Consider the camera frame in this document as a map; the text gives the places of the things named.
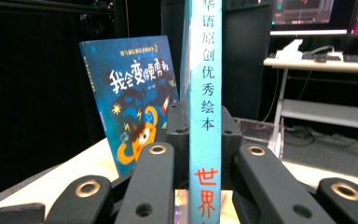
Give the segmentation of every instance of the picture book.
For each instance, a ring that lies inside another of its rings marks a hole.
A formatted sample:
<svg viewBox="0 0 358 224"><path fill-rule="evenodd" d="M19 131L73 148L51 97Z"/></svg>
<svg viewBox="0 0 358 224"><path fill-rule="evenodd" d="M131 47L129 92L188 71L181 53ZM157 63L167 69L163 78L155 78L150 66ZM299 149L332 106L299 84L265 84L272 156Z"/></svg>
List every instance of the picture book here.
<svg viewBox="0 0 358 224"><path fill-rule="evenodd" d="M222 1L185 1L181 100L189 123L189 223L219 223Z"/></svg>
<svg viewBox="0 0 358 224"><path fill-rule="evenodd" d="M167 36L79 43L104 133L119 175L131 171L142 148L166 128L178 100Z"/></svg>

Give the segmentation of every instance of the white table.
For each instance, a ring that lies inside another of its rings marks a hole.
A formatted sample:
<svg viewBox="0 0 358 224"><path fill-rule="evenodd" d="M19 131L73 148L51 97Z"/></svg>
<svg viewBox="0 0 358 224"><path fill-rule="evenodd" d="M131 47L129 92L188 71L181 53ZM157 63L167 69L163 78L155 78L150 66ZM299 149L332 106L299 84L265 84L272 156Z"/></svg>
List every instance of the white table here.
<svg viewBox="0 0 358 224"><path fill-rule="evenodd" d="M281 91L279 94L274 120L274 126L276 127L273 135L274 137L278 134L277 127L279 127L281 117L304 119L358 128L358 107L289 100L284 99L283 97L287 74L291 69L358 73L358 63L344 63L338 61L316 63L313 60L284 61L267 58L264 61L264 65L283 69Z"/></svg>

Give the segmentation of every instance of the book spine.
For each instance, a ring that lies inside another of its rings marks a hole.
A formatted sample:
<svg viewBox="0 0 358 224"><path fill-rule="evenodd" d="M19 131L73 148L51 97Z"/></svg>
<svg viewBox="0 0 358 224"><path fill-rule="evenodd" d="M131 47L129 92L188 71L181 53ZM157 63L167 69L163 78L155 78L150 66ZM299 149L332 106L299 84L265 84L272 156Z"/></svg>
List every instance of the book spine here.
<svg viewBox="0 0 358 224"><path fill-rule="evenodd" d="M89 63L87 62L86 53L83 50L83 44L84 43L80 43L80 52L82 54L83 62L84 62L84 65L86 67L87 77L89 78L89 84L91 85L92 93L94 95L94 100L95 100L95 103L97 105L98 112L100 114L100 119L101 119L101 123L103 125L103 130L106 132L106 124L105 124L105 121L103 119L103 112L102 112L102 110L100 108L100 103L99 103L97 92L95 90L95 85L94 85L94 81L92 79L92 74L91 74L91 71L90 71Z"/></svg>
<svg viewBox="0 0 358 224"><path fill-rule="evenodd" d="M222 1L190 1L189 12L189 223L219 223Z"/></svg>

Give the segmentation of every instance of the gray surface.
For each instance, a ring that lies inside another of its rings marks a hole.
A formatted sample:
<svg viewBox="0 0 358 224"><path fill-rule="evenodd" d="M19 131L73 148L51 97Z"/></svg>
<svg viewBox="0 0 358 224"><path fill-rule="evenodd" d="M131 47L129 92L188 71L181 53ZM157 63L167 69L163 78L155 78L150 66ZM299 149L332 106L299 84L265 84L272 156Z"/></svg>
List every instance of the gray surface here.
<svg viewBox="0 0 358 224"><path fill-rule="evenodd" d="M358 140L301 130L284 134L283 159L358 176Z"/></svg>

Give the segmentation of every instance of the keyboard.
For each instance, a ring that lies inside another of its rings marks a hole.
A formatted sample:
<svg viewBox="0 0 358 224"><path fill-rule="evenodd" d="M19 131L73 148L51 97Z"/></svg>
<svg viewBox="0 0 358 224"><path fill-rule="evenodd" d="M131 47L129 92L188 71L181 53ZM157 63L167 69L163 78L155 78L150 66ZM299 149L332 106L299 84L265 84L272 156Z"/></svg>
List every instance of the keyboard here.
<svg viewBox="0 0 358 224"><path fill-rule="evenodd" d="M344 54L342 56L345 63L358 63L358 54Z"/></svg>

